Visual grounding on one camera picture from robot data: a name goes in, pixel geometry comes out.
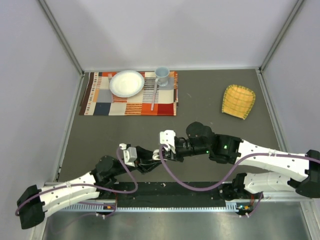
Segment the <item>white plate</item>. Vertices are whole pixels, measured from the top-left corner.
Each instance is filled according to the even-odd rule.
[[[111,92],[120,98],[129,98],[141,91],[145,79],[137,71],[126,70],[118,72],[110,81]]]

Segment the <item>cable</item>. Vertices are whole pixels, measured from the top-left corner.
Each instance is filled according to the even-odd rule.
[[[252,214],[255,213],[255,211],[257,211],[258,207],[260,206],[261,199],[263,199],[263,197],[264,197],[264,193],[261,192],[258,202],[257,202],[256,205],[254,206],[253,210],[252,210],[250,213],[248,213],[248,215],[247,215],[248,218],[251,217]]]
[[[108,218],[108,217],[111,217],[113,214],[115,214],[116,210],[117,210],[117,206],[116,205],[109,205],[109,204],[104,204],[104,203],[94,203],[94,202],[79,202],[79,204],[85,204],[85,205],[92,205],[92,206],[104,206],[104,207],[111,207],[113,209],[113,211],[111,213],[109,213],[108,215],[104,215],[104,214],[100,214],[100,213],[96,213],[96,212],[88,212],[88,213],[85,213],[85,214],[82,214],[76,218],[74,218],[72,221],[68,222],[63,228],[59,229],[58,231],[54,230],[54,227],[53,227],[53,221],[51,220],[50,223],[49,223],[49,228],[50,228],[50,231],[52,234],[54,235],[57,235],[57,234],[60,234],[61,232],[63,232],[64,230],[66,230],[66,228],[68,228],[71,224],[73,224],[74,222],[84,218],[84,217],[87,217],[87,216],[99,216],[99,217],[102,217],[103,220],[105,218]]]
[[[229,170],[229,172],[219,181],[217,182],[216,184],[212,185],[212,186],[208,186],[208,187],[193,187],[193,186],[189,186],[187,184],[185,184],[184,182],[182,182],[181,180],[179,180],[175,175],[174,173],[169,169],[165,159],[164,159],[164,156],[162,154],[162,150],[164,148],[164,144],[161,144],[160,145],[160,148],[159,148],[159,156],[160,156],[160,160],[161,160],[161,163],[163,165],[163,167],[165,168],[165,170],[169,173],[169,175],[178,183],[180,184],[181,186],[185,187],[186,189],[189,189],[189,190],[192,190],[192,191],[196,191],[196,192],[205,192],[205,191],[210,191],[212,189],[215,189],[217,187],[219,187],[224,181],[227,180],[227,178],[233,173],[233,171],[237,168],[237,166],[242,163],[244,160],[250,158],[250,157],[257,157],[257,156],[271,156],[271,157],[284,157],[284,158],[296,158],[296,159],[303,159],[303,160],[309,160],[311,162],[315,162],[315,163],[318,163],[320,164],[320,160],[317,160],[317,159],[313,159],[311,157],[307,157],[307,156],[299,156],[299,155],[294,155],[294,154],[290,154],[290,155],[287,155],[287,154],[269,154],[269,153],[252,153],[252,154],[248,154],[244,157],[242,157],[239,161],[237,161],[233,166],[232,168]]]
[[[121,163],[121,165],[123,166],[123,168],[125,169],[125,171],[129,174],[130,178],[132,179],[132,181],[134,182],[134,186],[135,188],[133,190],[130,190],[130,191],[119,191],[119,190],[114,190],[114,189],[111,189],[111,188],[106,188],[106,187],[102,187],[102,186],[96,186],[96,185],[93,185],[93,184],[89,184],[89,183],[76,183],[76,184],[71,184],[70,186],[71,187],[93,187],[93,188],[96,188],[96,189],[100,189],[100,190],[104,190],[104,191],[109,191],[109,192],[113,192],[113,193],[118,193],[118,194],[132,194],[134,192],[136,192],[138,190],[138,183],[136,181],[136,179],[134,178],[134,176],[131,174],[130,170],[127,168],[126,164],[122,161],[122,157],[120,156],[120,146],[117,148],[116,150],[116,156],[119,160],[119,162]],[[47,193],[51,193],[51,192],[54,192],[56,190],[59,190],[59,189],[65,189],[67,188],[68,186],[67,185],[63,185],[63,186],[58,186],[56,188],[52,188],[52,189],[48,189],[48,190],[45,190],[45,191],[42,191],[42,192],[39,192],[35,195],[33,195],[32,197],[29,197],[27,200],[25,200],[16,210],[15,210],[15,215],[16,216],[19,216],[19,211],[21,208],[23,208],[28,202],[30,202],[31,200],[41,196],[41,195],[44,195],[44,194],[47,194]]]
[[[255,196],[251,194],[250,206],[252,206],[254,203],[255,203]]]
[[[154,164],[158,164],[159,162],[153,162],[153,163],[148,163],[148,164],[143,164],[143,163],[139,163],[139,165],[141,166],[150,166],[150,165],[154,165]]]

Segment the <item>gray floor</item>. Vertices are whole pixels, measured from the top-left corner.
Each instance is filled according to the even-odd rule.
[[[88,74],[81,96],[87,82]],[[210,126],[215,133],[278,149],[255,70],[179,71],[178,84],[177,116],[80,116],[78,107],[59,181],[68,181],[92,170],[104,155],[115,156],[119,143],[154,150],[158,148],[160,131],[174,130],[177,137],[186,137],[186,127],[194,121]],[[224,91],[231,84],[248,87],[256,94],[255,104],[246,120],[221,113]],[[212,162],[206,155],[186,158],[183,163],[170,162],[169,166],[183,181],[219,181],[231,167]],[[240,166],[231,177],[243,172],[260,173],[261,170]],[[162,166],[145,175],[135,172],[134,176],[139,182],[172,181]],[[117,179],[130,180],[127,175]]]
[[[49,218],[58,232],[83,212]],[[86,216],[57,235],[48,224],[43,240],[311,240],[299,202],[263,202],[248,218],[233,212],[116,213],[102,220]]]

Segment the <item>cable tie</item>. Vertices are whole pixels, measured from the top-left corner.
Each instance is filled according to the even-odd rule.
[[[72,196],[72,190],[71,190],[71,182],[66,181],[65,182],[66,188],[69,189],[69,207],[71,206],[71,196]]]

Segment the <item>metal track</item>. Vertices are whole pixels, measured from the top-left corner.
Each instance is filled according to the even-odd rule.
[[[112,212],[100,205],[74,204],[61,210],[62,212]],[[220,207],[118,207],[119,213],[210,213],[210,212],[238,212],[236,202],[226,202]]]

